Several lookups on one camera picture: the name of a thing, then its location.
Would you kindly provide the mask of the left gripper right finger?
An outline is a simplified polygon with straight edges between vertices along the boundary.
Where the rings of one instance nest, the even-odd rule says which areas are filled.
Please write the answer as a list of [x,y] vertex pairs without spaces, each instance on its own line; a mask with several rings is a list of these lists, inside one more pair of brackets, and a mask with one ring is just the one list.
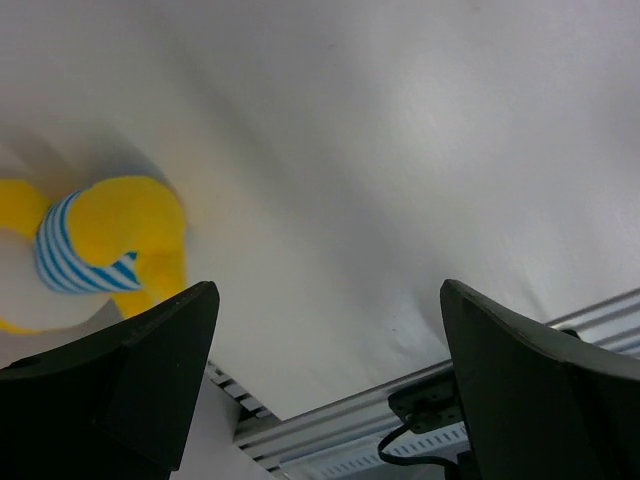
[[440,305],[484,479],[636,479],[639,362],[447,280]]

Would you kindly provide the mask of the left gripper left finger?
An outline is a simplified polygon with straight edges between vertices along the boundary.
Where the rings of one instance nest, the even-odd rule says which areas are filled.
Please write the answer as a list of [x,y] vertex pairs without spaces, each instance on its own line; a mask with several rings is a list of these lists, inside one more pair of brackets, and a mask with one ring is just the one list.
[[200,282],[1,371],[4,479],[167,479],[180,467],[220,304]]

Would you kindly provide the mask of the yellow plush blue-striped shirt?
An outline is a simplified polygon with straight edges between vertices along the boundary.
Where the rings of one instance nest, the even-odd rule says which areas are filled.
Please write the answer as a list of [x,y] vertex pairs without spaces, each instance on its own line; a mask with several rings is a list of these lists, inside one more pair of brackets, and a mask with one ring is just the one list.
[[183,291],[186,219],[171,189],[119,176],[53,201],[1,182],[1,329],[29,335],[79,325],[108,301],[123,318]]

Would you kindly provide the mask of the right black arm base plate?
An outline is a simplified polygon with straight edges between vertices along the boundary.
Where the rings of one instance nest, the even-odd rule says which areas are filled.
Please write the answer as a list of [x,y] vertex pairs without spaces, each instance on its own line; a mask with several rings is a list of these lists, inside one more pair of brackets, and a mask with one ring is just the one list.
[[463,420],[457,388],[452,383],[442,386],[414,386],[388,398],[391,411],[409,431],[427,433]]

